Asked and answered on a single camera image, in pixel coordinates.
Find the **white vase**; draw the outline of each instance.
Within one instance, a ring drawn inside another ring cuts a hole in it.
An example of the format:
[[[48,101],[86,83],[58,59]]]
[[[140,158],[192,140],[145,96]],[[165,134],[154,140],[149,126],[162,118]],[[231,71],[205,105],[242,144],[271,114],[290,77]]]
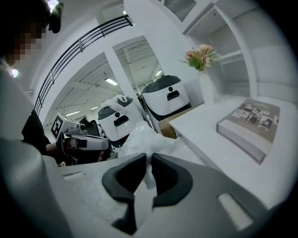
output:
[[[214,84],[205,71],[199,72],[199,82],[201,86],[201,92],[203,95],[204,103],[207,105],[213,105],[215,91]]]

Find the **black railing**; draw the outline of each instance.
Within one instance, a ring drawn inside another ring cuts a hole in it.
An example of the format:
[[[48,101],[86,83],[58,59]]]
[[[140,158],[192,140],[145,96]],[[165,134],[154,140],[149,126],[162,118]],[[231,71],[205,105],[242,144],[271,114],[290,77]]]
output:
[[[79,53],[82,53],[83,50],[91,45],[93,42],[98,40],[101,37],[105,37],[108,34],[119,30],[126,26],[132,26],[132,23],[128,19],[128,15],[117,17],[115,19],[109,20],[95,28],[91,31],[84,34],[78,40],[76,40],[57,60],[57,62],[52,67],[51,71],[47,74],[46,79],[44,80],[41,89],[38,93],[36,102],[35,102],[35,111],[39,115],[43,102],[47,96],[48,91],[51,86],[55,83],[55,80],[61,73],[61,71],[66,67],[66,65]]]

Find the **light fixture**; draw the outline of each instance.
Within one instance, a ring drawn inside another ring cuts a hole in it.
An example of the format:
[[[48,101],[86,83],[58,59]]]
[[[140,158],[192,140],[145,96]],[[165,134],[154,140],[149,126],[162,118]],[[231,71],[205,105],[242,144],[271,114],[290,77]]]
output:
[[[50,12],[52,13],[53,9],[55,8],[55,6],[58,4],[59,2],[57,0],[49,0],[47,2],[47,5],[50,8]]]
[[[158,71],[158,73],[156,74],[156,76],[158,76],[158,75],[160,75],[162,73],[162,71],[160,70],[160,71]]]
[[[18,71],[17,69],[12,69],[12,70],[10,71],[10,74],[11,74],[14,78],[16,78],[16,77],[18,76],[18,74],[19,74],[19,71]]]
[[[65,116],[75,115],[75,114],[78,114],[79,112],[80,112],[80,111],[72,112],[72,113],[66,114]]]
[[[112,85],[117,85],[117,83],[115,81],[113,81],[112,79],[110,79],[110,78],[105,79],[105,81],[112,84]]]

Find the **plastic bag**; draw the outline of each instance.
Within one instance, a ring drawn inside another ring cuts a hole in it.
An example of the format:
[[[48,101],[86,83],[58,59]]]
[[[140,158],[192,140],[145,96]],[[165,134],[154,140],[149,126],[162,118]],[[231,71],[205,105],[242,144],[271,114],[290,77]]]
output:
[[[147,166],[144,182],[146,183],[147,189],[153,189],[156,187],[156,182],[151,172],[151,156],[153,153],[159,152],[169,146],[174,141],[174,139],[156,133],[146,121],[140,121],[129,134],[124,145],[119,148],[117,152],[119,157],[135,153],[146,153]]]
[[[117,95],[112,99],[108,99],[106,100],[104,103],[101,104],[99,110],[101,110],[102,108],[109,106],[110,108],[112,108],[114,111],[116,112],[120,112],[122,114],[126,114],[126,109],[125,107],[123,107],[122,105],[120,105],[118,103],[118,100],[122,101],[122,102],[127,102],[127,98],[125,96],[122,95]]]

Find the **book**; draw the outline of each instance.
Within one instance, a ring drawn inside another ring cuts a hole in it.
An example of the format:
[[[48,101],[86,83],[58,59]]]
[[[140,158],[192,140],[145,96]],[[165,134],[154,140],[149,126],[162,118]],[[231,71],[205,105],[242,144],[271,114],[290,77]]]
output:
[[[260,165],[274,141],[279,111],[278,106],[247,99],[217,123],[217,132]]]

